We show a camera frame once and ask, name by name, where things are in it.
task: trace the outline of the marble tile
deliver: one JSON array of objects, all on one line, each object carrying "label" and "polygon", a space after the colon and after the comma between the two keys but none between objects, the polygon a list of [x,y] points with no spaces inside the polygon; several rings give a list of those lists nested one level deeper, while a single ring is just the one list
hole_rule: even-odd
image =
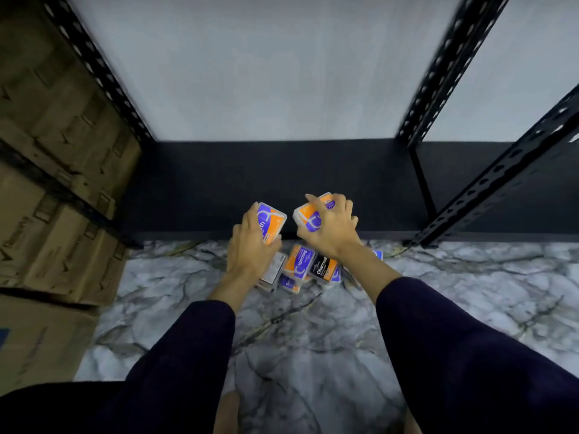
[{"label": "marble tile", "polygon": [[[397,271],[579,376],[579,244],[369,245]],[[225,242],[152,242],[135,252],[76,379],[123,379],[189,303],[207,297],[225,265]],[[399,428],[405,405],[365,293],[313,282],[297,296],[250,293],[223,391],[233,388],[244,433],[383,433]]]}]

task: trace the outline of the person's left hand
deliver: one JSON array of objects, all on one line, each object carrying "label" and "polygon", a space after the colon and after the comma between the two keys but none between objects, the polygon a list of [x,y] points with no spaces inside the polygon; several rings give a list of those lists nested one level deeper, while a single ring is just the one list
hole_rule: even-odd
[{"label": "person's left hand", "polygon": [[257,219],[259,204],[255,203],[243,216],[241,224],[233,226],[233,237],[227,248],[227,273],[249,278],[256,283],[261,278],[273,256],[281,248],[281,236],[270,244],[264,243],[264,235]]}]

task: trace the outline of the stack of cardboard boxes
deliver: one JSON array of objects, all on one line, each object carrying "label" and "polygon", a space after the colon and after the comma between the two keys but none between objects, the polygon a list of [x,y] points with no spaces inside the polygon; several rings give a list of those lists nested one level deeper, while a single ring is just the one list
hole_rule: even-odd
[{"label": "stack of cardboard boxes", "polygon": [[[0,139],[109,219],[140,156],[35,0],[0,0]],[[1,160],[0,204],[1,395],[74,376],[127,250]]]}]

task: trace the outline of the white wall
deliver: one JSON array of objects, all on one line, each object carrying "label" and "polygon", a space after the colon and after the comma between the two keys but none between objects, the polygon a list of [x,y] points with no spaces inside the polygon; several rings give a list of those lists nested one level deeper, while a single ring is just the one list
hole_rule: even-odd
[{"label": "white wall", "polygon": [[70,2],[158,140],[299,140],[393,137],[459,0]]},{"label": "white wall", "polygon": [[425,140],[515,141],[579,83],[579,0],[510,0]]}]

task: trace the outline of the sleeve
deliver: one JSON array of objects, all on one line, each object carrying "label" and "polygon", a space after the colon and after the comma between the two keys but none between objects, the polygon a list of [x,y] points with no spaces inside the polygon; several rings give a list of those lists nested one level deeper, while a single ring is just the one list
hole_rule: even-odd
[{"label": "sleeve", "polygon": [[402,393],[423,432],[567,432],[579,379],[402,277],[376,312]]},{"label": "sleeve", "polygon": [[228,304],[192,303],[82,432],[213,432],[234,331]]}]

